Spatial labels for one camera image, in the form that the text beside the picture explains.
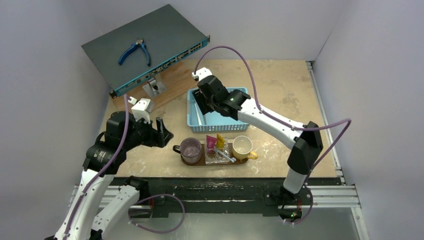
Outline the clear glass toothbrush holder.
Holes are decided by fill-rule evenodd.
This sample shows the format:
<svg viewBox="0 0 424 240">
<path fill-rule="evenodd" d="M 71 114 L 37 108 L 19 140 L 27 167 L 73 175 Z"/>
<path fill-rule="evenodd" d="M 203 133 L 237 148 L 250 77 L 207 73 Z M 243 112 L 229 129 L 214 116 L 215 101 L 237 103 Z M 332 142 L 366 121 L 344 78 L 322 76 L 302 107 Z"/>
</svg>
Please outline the clear glass toothbrush holder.
<svg viewBox="0 0 424 240">
<path fill-rule="evenodd" d="M 227 137 L 224 137 L 224 139 L 225 139 L 224 148 L 217 148 L 217 149 L 219 149 L 220 151 L 222 151 L 223 153 L 225 153 L 227 156 L 230 156 L 231 147 L 229 146 L 228 138 Z M 228 159 L 226 159 L 226 158 L 218 155 L 214 151 L 214 149 L 208 150 L 207 149 L 207 146 L 204 149 L 204 153 L 205 153 L 206 162 L 209 162 L 209 163 L 224 163 L 224 162 L 229 162 Z"/>
</svg>

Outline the yellow toothpaste tube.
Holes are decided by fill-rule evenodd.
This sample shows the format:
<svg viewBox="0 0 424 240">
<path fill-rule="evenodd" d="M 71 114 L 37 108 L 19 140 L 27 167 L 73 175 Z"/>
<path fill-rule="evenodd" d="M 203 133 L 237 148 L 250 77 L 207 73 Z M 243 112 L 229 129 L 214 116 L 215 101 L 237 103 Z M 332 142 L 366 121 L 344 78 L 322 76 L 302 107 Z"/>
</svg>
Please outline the yellow toothpaste tube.
<svg viewBox="0 0 424 240">
<path fill-rule="evenodd" d="M 216 134 L 216 147 L 222 149 L 225 146 L 225 139 L 219 134 Z"/>
</svg>

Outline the metal stand bracket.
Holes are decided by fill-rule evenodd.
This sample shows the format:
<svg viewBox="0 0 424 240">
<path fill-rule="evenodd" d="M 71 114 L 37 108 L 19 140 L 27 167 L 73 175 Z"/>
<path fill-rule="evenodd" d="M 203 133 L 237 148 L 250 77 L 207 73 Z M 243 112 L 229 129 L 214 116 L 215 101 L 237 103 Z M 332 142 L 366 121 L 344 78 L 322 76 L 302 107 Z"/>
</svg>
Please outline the metal stand bracket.
<svg viewBox="0 0 424 240">
<path fill-rule="evenodd" d="M 148 79 L 148 81 L 142 88 L 151 99 L 167 90 L 166 86 L 162 82 L 162 77 L 159 73 Z"/>
</svg>

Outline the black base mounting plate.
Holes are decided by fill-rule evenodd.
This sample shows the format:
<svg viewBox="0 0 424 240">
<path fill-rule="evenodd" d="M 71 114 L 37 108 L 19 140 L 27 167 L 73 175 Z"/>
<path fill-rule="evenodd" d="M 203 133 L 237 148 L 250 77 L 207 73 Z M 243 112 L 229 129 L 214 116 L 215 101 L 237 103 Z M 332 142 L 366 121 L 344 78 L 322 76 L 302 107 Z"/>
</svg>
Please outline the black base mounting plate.
<svg viewBox="0 0 424 240">
<path fill-rule="evenodd" d="M 264 217 L 299 219 L 307 212 L 312 190 L 336 190 L 342 182 L 335 177 L 312 178 L 309 189 L 301 189 L 292 200 L 279 199 L 283 186 L 280 177 L 146 177 L 141 196 L 130 203 L 130 213 L 139 218 L 146 211 L 153 218 L 167 218 L 170 213 L 261 214 Z"/>
</svg>

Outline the light blue plastic basket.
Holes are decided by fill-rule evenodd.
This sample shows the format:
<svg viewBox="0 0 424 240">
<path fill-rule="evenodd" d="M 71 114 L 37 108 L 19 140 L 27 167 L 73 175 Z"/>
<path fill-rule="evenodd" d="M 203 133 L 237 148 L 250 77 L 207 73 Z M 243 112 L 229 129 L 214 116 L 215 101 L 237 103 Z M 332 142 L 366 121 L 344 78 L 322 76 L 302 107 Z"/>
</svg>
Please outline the light blue plastic basket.
<svg viewBox="0 0 424 240">
<path fill-rule="evenodd" d="M 202 125 L 198 125 L 195 111 L 196 101 L 193 97 L 193 91 L 189 89 L 187 92 L 187 125 L 193 133 L 221 133 L 221 132 L 240 132 L 246 131 L 249 127 L 248 123 L 234 120 L 231 117 L 223 117 L 218 112 L 209 112 L 206 114 L 207 125 L 203 124 L 203 114 L 199 109 Z"/>
</svg>

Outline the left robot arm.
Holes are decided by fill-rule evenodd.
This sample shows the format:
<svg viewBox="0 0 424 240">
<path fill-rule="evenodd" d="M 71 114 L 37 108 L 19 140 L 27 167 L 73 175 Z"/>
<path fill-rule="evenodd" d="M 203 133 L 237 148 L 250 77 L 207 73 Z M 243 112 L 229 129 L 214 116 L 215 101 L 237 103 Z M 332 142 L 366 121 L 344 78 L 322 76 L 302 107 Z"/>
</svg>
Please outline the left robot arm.
<svg viewBox="0 0 424 240">
<path fill-rule="evenodd" d="M 59 230 L 51 240 L 104 240 L 130 206 L 142 205 L 151 196 L 148 181 L 130 176 L 118 193 L 100 210 L 101 201 L 112 183 L 127 152 L 140 145 L 164 148 L 174 135 L 163 119 L 137 120 L 126 111 L 116 111 L 106 122 L 93 146 L 86 151 L 81 180 L 74 200 Z"/>
</svg>

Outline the yellow mug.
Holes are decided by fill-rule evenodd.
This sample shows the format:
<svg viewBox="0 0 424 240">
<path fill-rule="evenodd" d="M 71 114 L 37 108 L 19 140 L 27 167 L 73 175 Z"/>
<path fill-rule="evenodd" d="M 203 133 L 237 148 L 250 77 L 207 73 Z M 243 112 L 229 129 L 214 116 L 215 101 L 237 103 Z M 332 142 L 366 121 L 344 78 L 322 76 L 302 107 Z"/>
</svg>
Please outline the yellow mug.
<svg viewBox="0 0 424 240">
<path fill-rule="evenodd" d="M 237 136 L 232 142 L 232 154 L 238 160 L 258 159 L 258 154 L 253 151 L 252 140 L 244 135 Z"/>
</svg>

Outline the purple translucent cup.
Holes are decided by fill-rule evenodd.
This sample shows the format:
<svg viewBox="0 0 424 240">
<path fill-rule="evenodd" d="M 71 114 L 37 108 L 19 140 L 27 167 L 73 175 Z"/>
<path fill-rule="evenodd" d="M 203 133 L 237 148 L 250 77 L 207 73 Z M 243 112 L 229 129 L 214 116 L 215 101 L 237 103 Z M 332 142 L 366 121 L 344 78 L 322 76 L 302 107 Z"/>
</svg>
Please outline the purple translucent cup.
<svg viewBox="0 0 424 240">
<path fill-rule="evenodd" d="M 174 145 L 172 150 L 182 157 L 189 164 L 195 164 L 201 159 L 202 144 L 196 138 L 184 139 L 180 145 Z"/>
</svg>

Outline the dark wooden oval tray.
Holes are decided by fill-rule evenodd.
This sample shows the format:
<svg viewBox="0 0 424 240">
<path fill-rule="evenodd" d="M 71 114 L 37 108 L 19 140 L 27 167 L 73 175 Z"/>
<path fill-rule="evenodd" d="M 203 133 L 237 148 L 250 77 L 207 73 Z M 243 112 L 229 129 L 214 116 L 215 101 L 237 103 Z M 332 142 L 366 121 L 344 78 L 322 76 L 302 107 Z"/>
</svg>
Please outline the dark wooden oval tray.
<svg viewBox="0 0 424 240">
<path fill-rule="evenodd" d="M 205 147 L 204 144 L 201 144 L 201 156 L 200 159 L 195 162 L 195 163 L 190 163 L 188 161 L 186 161 L 183 158 L 183 155 L 180 155 L 181 161 L 187 165 L 187 166 L 192 166 L 192 167 L 200 167 L 200 166 L 237 166 L 237 165 L 243 165 L 245 163 L 247 163 L 250 159 L 249 158 L 244 158 L 244 159 L 236 159 L 235 162 L 231 162 L 231 161 L 227 161 L 227 162 L 218 162 L 218 163 L 209 163 L 206 161 L 206 155 L 205 155 Z"/>
</svg>

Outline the grey network switch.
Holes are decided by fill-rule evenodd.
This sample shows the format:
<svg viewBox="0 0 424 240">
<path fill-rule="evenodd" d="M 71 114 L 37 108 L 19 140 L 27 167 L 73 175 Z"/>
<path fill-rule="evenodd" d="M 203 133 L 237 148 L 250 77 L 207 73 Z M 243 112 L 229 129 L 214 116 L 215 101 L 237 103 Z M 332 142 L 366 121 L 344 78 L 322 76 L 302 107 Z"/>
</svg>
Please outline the grey network switch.
<svg viewBox="0 0 424 240">
<path fill-rule="evenodd" d="M 167 4 L 81 47 L 114 99 L 206 47 L 210 38 Z"/>
</svg>

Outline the wooden base board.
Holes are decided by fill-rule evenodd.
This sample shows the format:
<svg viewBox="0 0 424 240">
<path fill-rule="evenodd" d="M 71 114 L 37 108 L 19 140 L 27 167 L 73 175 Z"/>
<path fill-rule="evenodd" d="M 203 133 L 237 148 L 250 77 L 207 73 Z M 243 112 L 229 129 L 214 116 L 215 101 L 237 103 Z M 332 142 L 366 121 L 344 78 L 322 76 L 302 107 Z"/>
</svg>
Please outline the wooden base board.
<svg viewBox="0 0 424 240">
<path fill-rule="evenodd" d="M 196 65 L 195 59 L 184 59 L 163 72 L 157 74 L 159 76 L 156 80 L 159 80 L 166 88 L 164 92 L 151 98 L 143 87 L 149 88 L 147 81 L 141 83 L 135 88 L 131 89 L 126 94 L 129 97 L 134 97 L 137 100 L 142 98 L 151 99 L 154 103 L 152 112 L 166 105 L 170 101 L 178 98 L 179 96 L 186 94 L 189 89 L 196 87 L 197 83 L 192 78 L 192 72 Z M 116 98 L 110 98 L 111 102 L 115 106 L 116 110 L 124 111 L 124 99 L 123 96 Z"/>
</svg>

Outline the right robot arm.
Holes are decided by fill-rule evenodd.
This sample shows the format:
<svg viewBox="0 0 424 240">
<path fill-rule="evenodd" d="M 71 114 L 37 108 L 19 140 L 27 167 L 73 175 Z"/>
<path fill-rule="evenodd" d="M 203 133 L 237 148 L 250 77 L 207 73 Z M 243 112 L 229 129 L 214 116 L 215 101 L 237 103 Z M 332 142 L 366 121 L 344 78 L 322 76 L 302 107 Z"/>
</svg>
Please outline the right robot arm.
<svg viewBox="0 0 424 240">
<path fill-rule="evenodd" d="M 197 82 L 193 96 L 202 114 L 217 112 L 253 125 L 273 136 L 291 150 L 287 164 L 289 170 L 278 196 L 288 204 L 300 198 L 301 188 L 312 172 L 313 165 L 323 150 L 323 142 L 317 124 L 292 121 L 256 104 L 256 100 L 240 90 L 227 90 L 211 73 L 192 74 Z"/>
</svg>

